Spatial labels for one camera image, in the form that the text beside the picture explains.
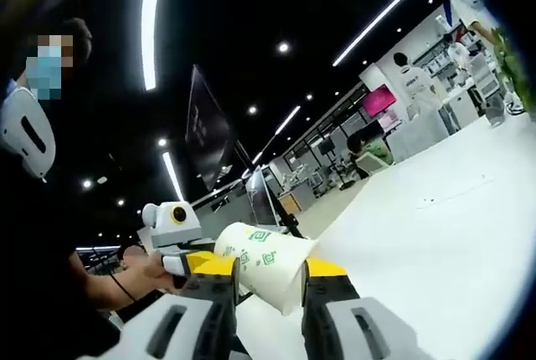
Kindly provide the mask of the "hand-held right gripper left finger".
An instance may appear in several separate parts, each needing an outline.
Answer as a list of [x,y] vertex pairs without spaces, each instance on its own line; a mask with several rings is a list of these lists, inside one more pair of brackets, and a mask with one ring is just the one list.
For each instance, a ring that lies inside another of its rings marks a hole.
[[235,257],[200,265],[179,296],[162,296],[125,325],[119,358],[227,359],[236,331],[239,274]]

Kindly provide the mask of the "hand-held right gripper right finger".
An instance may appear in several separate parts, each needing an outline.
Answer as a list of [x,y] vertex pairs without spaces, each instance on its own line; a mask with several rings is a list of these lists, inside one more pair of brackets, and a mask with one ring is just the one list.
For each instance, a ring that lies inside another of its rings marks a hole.
[[302,265],[301,333],[309,359],[422,359],[414,329],[372,297],[360,296],[344,268]]

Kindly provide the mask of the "person's left hand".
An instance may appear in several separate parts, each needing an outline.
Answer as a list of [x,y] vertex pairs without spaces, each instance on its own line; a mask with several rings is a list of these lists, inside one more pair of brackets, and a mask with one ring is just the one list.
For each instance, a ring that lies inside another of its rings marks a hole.
[[154,289],[170,291],[174,287],[173,276],[164,269],[162,255],[158,252],[141,255],[137,260],[137,264],[142,269],[143,278]]

